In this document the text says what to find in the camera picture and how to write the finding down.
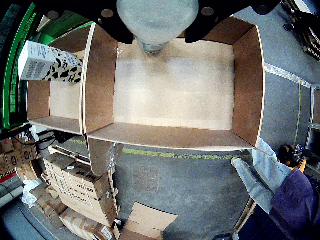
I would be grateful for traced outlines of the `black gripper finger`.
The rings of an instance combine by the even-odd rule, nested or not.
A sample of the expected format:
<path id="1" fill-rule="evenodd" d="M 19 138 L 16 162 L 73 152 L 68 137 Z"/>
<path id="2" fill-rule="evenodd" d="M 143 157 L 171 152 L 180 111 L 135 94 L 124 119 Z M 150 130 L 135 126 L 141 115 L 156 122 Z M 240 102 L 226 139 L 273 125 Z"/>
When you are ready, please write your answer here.
<path id="1" fill-rule="evenodd" d="M 33 0 L 32 3 L 50 20 L 71 11 L 98 24 L 116 41 L 133 43 L 134 35 L 121 20 L 115 0 Z"/>
<path id="2" fill-rule="evenodd" d="M 245 8 L 251 7 L 255 13 L 264 16 L 279 3 L 279 0 L 199 0 L 197 16 L 184 31 L 185 42 L 202 40 L 220 22 Z"/>

